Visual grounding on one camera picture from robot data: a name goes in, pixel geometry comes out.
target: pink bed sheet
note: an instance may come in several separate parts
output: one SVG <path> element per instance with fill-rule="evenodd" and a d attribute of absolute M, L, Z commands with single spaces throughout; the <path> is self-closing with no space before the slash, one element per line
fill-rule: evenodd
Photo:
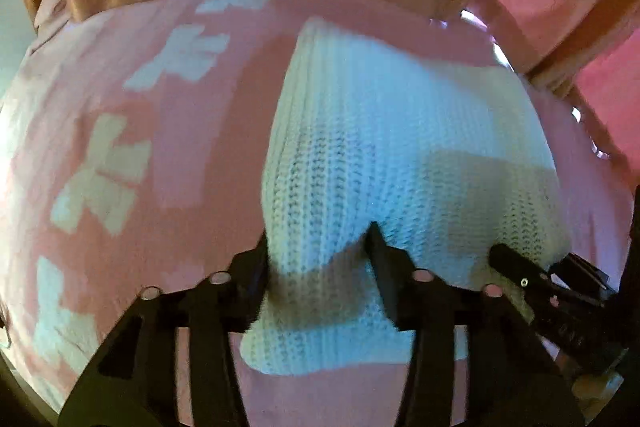
<path fill-rule="evenodd" d="M 68 22 L 64 0 L 41 10 L 40 36 L 0 112 L 0 296 L 6 354 L 57 410 L 142 287 L 190 287 L 255 244 L 271 120 L 310 16 L 421 57 L 496 67 L 491 37 L 473 25 L 375 0 L 159 0 L 80 25 Z M 631 195 L 571 107 L 530 96 L 574 251 L 618 279 Z M 236 344 L 252 426 L 392 425 L 404 366 L 267 377 Z M 186 367 L 181 352 L 188 422 Z M 455 409 L 458 421 L 461 393 Z"/>

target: white wall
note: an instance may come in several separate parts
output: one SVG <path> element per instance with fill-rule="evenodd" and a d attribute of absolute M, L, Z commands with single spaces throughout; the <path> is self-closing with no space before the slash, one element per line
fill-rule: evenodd
<path fill-rule="evenodd" d="M 36 34 L 22 0 L 0 0 L 0 96 Z"/>

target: white knitted garment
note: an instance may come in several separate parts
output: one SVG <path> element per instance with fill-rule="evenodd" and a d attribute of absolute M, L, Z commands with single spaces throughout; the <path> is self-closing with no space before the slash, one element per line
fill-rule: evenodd
<path fill-rule="evenodd" d="M 559 187 L 520 79 L 421 60 L 309 20 L 284 80 L 262 179 L 270 285 L 241 355 L 268 374 L 404 363 L 361 245 L 387 242 L 451 285 L 496 282 L 502 242 L 547 268 L 569 248 Z"/>

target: bed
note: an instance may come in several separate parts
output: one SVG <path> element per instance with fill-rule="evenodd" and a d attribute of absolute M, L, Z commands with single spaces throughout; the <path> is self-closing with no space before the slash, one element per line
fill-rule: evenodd
<path fill-rule="evenodd" d="M 572 250 L 620 278 L 640 182 L 640 0 L 25 3 L 38 37 L 0 112 L 3 354 L 55 412 L 142 287 L 193 286 L 255 244 L 270 123 L 310 17 L 423 59 L 521 74 Z M 251 425 L 393 422 L 404 365 L 267 377 L 235 354 Z"/>

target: folded cloth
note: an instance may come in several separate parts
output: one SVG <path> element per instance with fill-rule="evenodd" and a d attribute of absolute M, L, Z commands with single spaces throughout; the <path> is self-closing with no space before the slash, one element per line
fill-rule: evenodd
<path fill-rule="evenodd" d="M 569 248 L 559 186 L 520 79 L 501 67 L 421 60 L 311 19 L 271 129 L 262 178 L 270 285 L 241 355 L 268 374 L 405 363 L 414 334 L 385 317 L 362 237 L 450 285 L 495 282 L 506 243 L 547 268 Z"/>

